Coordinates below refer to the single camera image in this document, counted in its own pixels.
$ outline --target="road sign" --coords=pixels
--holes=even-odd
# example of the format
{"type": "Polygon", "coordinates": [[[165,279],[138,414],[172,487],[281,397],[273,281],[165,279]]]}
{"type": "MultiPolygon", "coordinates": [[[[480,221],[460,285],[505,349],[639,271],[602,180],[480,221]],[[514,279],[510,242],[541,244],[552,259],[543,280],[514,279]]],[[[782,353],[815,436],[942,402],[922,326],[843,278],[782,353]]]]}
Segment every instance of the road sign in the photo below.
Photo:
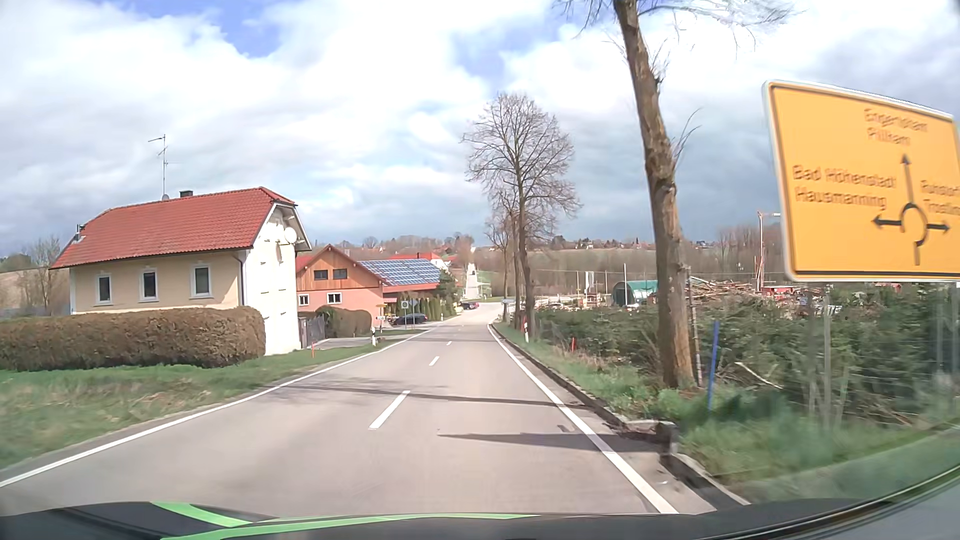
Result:
{"type": "Polygon", "coordinates": [[[782,81],[764,97],[791,279],[960,280],[960,144],[949,114],[782,81]]]}

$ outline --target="green stripe on hood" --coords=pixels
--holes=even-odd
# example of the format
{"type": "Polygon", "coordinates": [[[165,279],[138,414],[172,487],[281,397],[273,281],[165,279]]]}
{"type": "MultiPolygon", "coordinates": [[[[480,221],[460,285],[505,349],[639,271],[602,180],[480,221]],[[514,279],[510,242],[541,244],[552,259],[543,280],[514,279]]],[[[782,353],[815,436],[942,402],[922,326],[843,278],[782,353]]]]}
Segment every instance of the green stripe on hood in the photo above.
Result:
{"type": "Polygon", "coordinates": [[[244,536],[256,536],[258,534],[279,534],[283,532],[297,532],[300,530],[313,530],[318,528],[348,527],[351,525],[364,525],[367,523],[382,523],[391,521],[405,521],[420,518],[464,518],[464,519],[486,519],[486,520],[512,520],[516,518],[532,518],[534,514],[400,514],[393,516],[367,516],[362,518],[344,518],[330,519],[316,522],[286,523],[275,525],[252,525],[244,528],[224,528],[221,530],[212,530],[210,532],[201,532],[198,534],[189,534],[186,536],[170,537],[169,540],[225,540],[228,538],[243,538],[244,536]]]}
{"type": "Polygon", "coordinates": [[[207,522],[213,525],[219,525],[220,527],[237,527],[241,525],[249,525],[249,521],[238,520],[236,518],[231,518],[229,516],[223,516],[216,514],[209,510],[204,510],[198,508],[193,504],[187,503],[153,503],[154,506],[159,506],[164,510],[178,513],[181,516],[186,516],[188,518],[193,518],[198,521],[207,522]]]}

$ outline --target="car hood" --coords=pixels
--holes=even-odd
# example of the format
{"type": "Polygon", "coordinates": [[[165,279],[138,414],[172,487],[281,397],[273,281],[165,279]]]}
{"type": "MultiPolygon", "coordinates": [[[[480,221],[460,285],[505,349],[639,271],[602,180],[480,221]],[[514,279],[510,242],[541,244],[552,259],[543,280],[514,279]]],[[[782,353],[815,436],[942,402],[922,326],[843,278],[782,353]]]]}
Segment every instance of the car hood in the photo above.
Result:
{"type": "Polygon", "coordinates": [[[799,500],[698,515],[437,513],[278,518],[190,503],[102,503],[0,517],[0,538],[657,538],[693,540],[797,522],[860,503],[799,500]]]}

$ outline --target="white edge line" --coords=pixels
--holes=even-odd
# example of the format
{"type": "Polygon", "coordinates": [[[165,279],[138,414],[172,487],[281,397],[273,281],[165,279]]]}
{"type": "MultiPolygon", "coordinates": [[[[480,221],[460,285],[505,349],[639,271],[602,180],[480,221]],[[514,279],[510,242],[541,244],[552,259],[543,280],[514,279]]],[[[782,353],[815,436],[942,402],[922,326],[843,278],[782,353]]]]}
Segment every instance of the white edge line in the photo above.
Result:
{"type": "Polygon", "coordinates": [[[500,338],[497,337],[495,333],[493,333],[493,329],[491,327],[487,327],[487,330],[490,332],[490,335],[493,336],[493,339],[496,341],[496,344],[499,345],[501,349],[503,349],[503,352],[506,353],[510,358],[512,358],[513,361],[516,363],[516,365],[519,366],[521,370],[523,370],[523,373],[525,373],[527,377],[529,377],[534,382],[534,384],[537,385],[540,391],[546,394],[546,397],[549,398],[550,401],[557,406],[557,408],[570,420],[570,422],[573,422],[573,424],[580,431],[582,431],[584,435],[587,436],[588,439],[590,439],[590,442],[593,443],[593,446],[597,447],[597,450],[599,450],[607,459],[610,460],[610,463],[612,463],[613,466],[616,467],[617,470],[619,470],[620,473],[627,478],[627,481],[629,483],[634,485],[634,488],[636,488],[636,491],[639,491],[640,495],[642,495],[644,499],[649,501],[650,504],[652,504],[654,508],[656,508],[657,511],[661,514],[677,513],[677,509],[674,508],[672,504],[668,503],[660,493],[657,493],[657,490],[655,490],[653,486],[647,483],[647,480],[643,479],[643,477],[637,471],[635,471],[634,468],[631,467],[630,464],[627,463],[620,454],[614,452],[613,449],[610,447],[610,445],[608,445],[606,441],[601,439],[600,436],[597,435],[590,428],[590,426],[587,425],[586,422],[584,422],[579,416],[574,414],[573,411],[571,411],[564,404],[564,402],[562,402],[560,398],[557,397],[556,394],[554,394],[552,391],[550,391],[549,388],[546,387],[546,385],[540,382],[540,380],[537,379],[537,377],[534,374],[530,373],[530,370],[527,369],[527,366],[523,365],[523,363],[521,363],[520,360],[516,359],[516,356],[514,356],[514,354],[510,352],[510,349],[507,349],[506,345],[504,345],[503,342],[500,341],[500,338]]]}
{"type": "Polygon", "coordinates": [[[360,355],[360,356],[357,356],[357,357],[355,357],[355,358],[351,358],[351,359],[349,359],[349,360],[340,362],[340,363],[338,363],[338,364],[334,364],[334,365],[332,365],[332,366],[325,367],[324,369],[320,369],[320,370],[317,370],[317,371],[312,371],[312,372],[310,372],[310,373],[308,373],[308,374],[306,374],[306,375],[304,375],[304,376],[302,376],[302,377],[297,377],[296,379],[288,380],[287,382],[278,384],[278,385],[276,385],[276,386],[271,386],[270,388],[267,388],[266,390],[263,390],[263,391],[261,391],[261,392],[257,392],[256,394],[253,394],[252,396],[247,396],[246,398],[243,398],[243,399],[241,399],[241,400],[237,400],[237,401],[235,401],[235,402],[230,402],[230,403],[226,403],[226,404],[223,404],[223,405],[215,406],[215,407],[213,407],[213,408],[209,408],[209,409],[206,409],[206,410],[202,410],[202,411],[200,411],[200,412],[195,412],[195,413],[193,413],[193,414],[191,414],[191,415],[189,415],[189,416],[184,416],[183,418],[179,418],[179,419],[177,419],[177,420],[174,420],[173,422],[167,422],[166,424],[161,424],[161,425],[159,425],[159,426],[150,428],[149,430],[144,430],[144,431],[141,431],[141,432],[138,432],[138,433],[134,433],[133,435],[126,436],[126,437],[124,437],[124,438],[122,438],[122,439],[117,439],[117,440],[115,440],[115,441],[113,441],[113,442],[109,442],[109,443],[107,443],[107,444],[105,444],[105,445],[101,445],[101,446],[98,446],[98,447],[96,447],[96,448],[91,448],[90,450],[87,450],[87,451],[85,451],[85,452],[81,452],[81,453],[79,453],[79,454],[74,454],[74,455],[71,455],[71,456],[69,456],[69,457],[65,457],[64,459],[61,459],[61,460],[58,460],[58,461],[54,461],[53,463],[48,463],[48,464],[46,464],[46,465],[44,465],[44,466],[42,466],[42,467],[38,467],[38,468],[33,469],[33,470],[31,470],[31,471],[27,471],[26,473],[21,473],[21,474],[15,476],[15,477],[11,477],[11,478],[8,478],[8,479],[5,479],[5,480],[0,480],[0,488],[6,487],[6,486],[8,486],[8,485],[10,485],[10,484],[12,484],[12,483],[17,483],[17,482],[19,482],[19,481],[21,481],[21,480],[24,480],[24,479],[28,479],[29,477],[33,477],[33,476],[39,475],[40,473],[45,473],[45,472],[47,472],[47,471],[49,471],[49,470],[51,470],[51,469],[56,469],[57,467],[60,467],[61,465],[66,465],[67,463],[70,463],[70,462],[72,462],[72,461],[76,461],[76,460],[78,460],[78,459],[87,457],[87,456],[89,456],[89,455],[94,455],[94,454],[97,454],[97,453],[102,452],[102,451],[104,451],[104,450],[109,450],[109,449],[111,449],[111,448],[113,448],[113,447],[115,447],[115,446],[120,446],[120,445],[122,445],[122,444],[124,444],[124,443],[129,443],[130,441],[136,440],[136,439],[138,439],[138,438],[140,438],[140,437],[145,437],[145,436],[150,435],[150,434],[152,434],[152,433],[156,433],[157,431],[166,430],[167,428],[172,428],[173,426],[176,426],[177,424],[182,424],[182,423],[184,423],[184,422],[186,422],[186,421],[188,421],[188,420],[193,420],[194,418],[200,418],[201,416],[204,416],[204,415],[206,415],[206,414],[210,414],[211,412],[216,412],[216,411],[218,411],[218,410],[222,410],[222,409],[225,409],[225,408],[227,408],[227,407],[234,406],[234,405],[240,405],[240,404],[242,404],[242,403],[244,403],[244,402],[248,402],[248,401],[250,401],[250,400],[252,400],[252,399],[254,399],[254,398],[259,398],[260,396],[263,396],[263,395],[265,395],[265,394],[269,394],[269,393],[271,393],[271,392],[273,392],[273,391],[275,391],[275,390],[278,390],[278,389],[280,389],[280,388],[283,388],[284,386],[288,386],[288,385],[293,384],[293,383],[295,383],[295,382],[300,382],[301,380],[309,379],[309,378],[311,378],[311,377],[313,377],[313,376],[315,376],[315,375],[319,375],[319,374],[321,374],[321,373],[325,373],[325,372],[327,372],[327,371],[330,371],[331,369],[336,369],[336,368],[338,368],[338,367],[340,367],[340,366],[347,365],[347,364],[349,364],[349,363],[351,363],[351,362],[355,362],[355,361],[357,361],[357,360],[359,360],[359,359],[361,359],[361,358],[366,358],[367,356],[375,355],[375,354],[377,354],[377,353],[382,353],[382,352],[386,351],[387,349],[390,349],[391,347],[395,347],[395,346],[399,345],[400,343],[404,343],[404,342],[406,342],[406,341],[410,341],[411,339],[413,339],[413,338],[415,338],[415,337],[419,337],[419,336],[424,335],[425,333],[428,333],[428,332],[433,331],[433,330],[434,330],[434,329],[430,329],[430,330],[422,331],[422,332],[420,332],[420,333],[415,333],[415,334],[411,335],[410,337],[407,337],[406,339],[402,339],[402,340],[400,340],[400,341],[397,341],[397,343],[392,343],[392,344],[390,344],[390,345],[388,345],[388,346],[386,346],[386,347],[384,347],[383,349],[380,349],[380,350],[378,350],[378,351],[371,351],[371,352],[369,352],[369,353],[366,353],[365,355],[360,355]]]}
{"type": "Polygon", "coordinates": [[[391,403],[390,406],[385,408],[383,412],[380,413],[380,416],[377,416],[376,420],[374,420],[373,423],[370,424],[370,429],[376,430],[380,426],[383,426],[383,423],[387,421],[387,417],[390,416],[390,413],[394,412],[394,410],[396,410],[396,408],[400,406],[400,402],[402,402],[403,398],[407,397],[407,394],[409,393],[410,393],[410,390],[404,390],[400,392],[400,395],[394,398],[394,402],[391,403]]]}

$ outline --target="blue sky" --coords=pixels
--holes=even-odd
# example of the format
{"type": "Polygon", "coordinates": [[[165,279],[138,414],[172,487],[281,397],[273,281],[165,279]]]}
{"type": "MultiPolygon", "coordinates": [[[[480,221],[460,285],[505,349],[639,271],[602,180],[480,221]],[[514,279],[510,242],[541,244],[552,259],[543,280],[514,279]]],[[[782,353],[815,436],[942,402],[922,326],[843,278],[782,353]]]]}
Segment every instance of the blue sky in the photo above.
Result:
{"type": "MultiPolygon", "coordinates": [[[[266,185],[310,236],[483,235],[459,144],[497,91],[557,115],[584,203],[567,237],[650,238],[642,145],[611,25],[565,24],[551,0],[30,0],[0,16],[0,254],[68,237],[106,208],[168,192],[266,185]]],[[[669,58],[668,133],[700,129],[677,173],[684,233],[713,238],[779,197],[760,87],[847,86],[960,114],[952,0],[801,1],[737,49],[728,29],[650,19],[669,58]],[[904,77],[909,66],[910,77],[904,77]]]]}

